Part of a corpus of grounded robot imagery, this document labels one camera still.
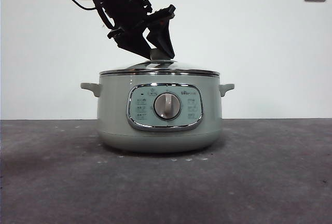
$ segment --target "pot base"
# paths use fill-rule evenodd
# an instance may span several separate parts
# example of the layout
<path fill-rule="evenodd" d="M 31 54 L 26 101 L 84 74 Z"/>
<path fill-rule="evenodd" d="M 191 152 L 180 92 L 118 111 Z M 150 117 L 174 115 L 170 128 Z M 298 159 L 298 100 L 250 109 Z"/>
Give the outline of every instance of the pot base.
<path fill-rule="evenodd" d="M 220 137 L 220 131 L 187 136 L 127 136 L 98 132 L 111 147 L 134 152 L 170 153 L 204 148 Z"/>

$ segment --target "control dial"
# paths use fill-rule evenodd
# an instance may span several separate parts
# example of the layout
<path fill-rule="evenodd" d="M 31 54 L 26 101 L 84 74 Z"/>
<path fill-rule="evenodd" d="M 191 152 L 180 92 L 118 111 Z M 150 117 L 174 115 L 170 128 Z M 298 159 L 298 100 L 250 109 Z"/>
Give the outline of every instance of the control dial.
<path fill-rule="evenodd" d="M 173 119 L 180 111 L 180 100 L 172 93 L 159 95 L 154 104 L 156 114 L 162 119 Z"/>

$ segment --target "pot handle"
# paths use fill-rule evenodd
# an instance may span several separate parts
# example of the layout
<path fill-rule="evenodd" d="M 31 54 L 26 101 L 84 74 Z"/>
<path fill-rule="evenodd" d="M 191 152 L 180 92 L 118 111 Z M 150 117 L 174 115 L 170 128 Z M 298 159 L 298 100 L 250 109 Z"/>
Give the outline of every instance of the pot handle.
<path fill-rule="evenodd" d="M 220 96 L 224 97 L 227 91 L 233 90 L 234 88 L 235 88 L 235 85 L 233 83 L 219 85 Z"/>
<path fill-rule="evenodd" d="M 81 88 L 92 91 L 96 97 L 100 97 L 102 91 L 102 85 L 96 83 L 81 83 Z"/>

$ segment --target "glass lid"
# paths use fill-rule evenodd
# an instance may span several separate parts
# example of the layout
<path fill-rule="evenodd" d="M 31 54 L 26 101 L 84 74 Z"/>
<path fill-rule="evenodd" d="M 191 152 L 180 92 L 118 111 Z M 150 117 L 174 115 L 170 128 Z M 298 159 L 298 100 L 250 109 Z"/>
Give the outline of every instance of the glass lid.
<path fill-rule="evenodd" d="M 220 73 L 216 71 L 199 69 L 192 65 L 177 62 L 173 60 L 151 60 L 139 64 L 131 65 L 126 68 L 108 70 L 100 72 L 100 75 L 110 74 L 137 74 L 137 73 L 181 73 L 181 74 L 198 74 L 198 75 L 215 75 Z"/>

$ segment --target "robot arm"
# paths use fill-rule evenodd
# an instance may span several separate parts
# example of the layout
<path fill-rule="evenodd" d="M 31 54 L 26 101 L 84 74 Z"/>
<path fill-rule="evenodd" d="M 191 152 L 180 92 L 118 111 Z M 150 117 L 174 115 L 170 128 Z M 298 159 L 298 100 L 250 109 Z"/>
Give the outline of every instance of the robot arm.
<path fill-rule="evenodd" d="M 149 0 L 93 0 L 99 16 L 111 29 L 109 38 L 114 38 L 119 48 L 151 59 L 151 47 L 143 37 L 146 28 L 150 30 L 147 40 L 159 49 L 163 58 L 174 58 L 169 33 L 169 21 L 174 18 L 175 7 L 152 12 Z"/>

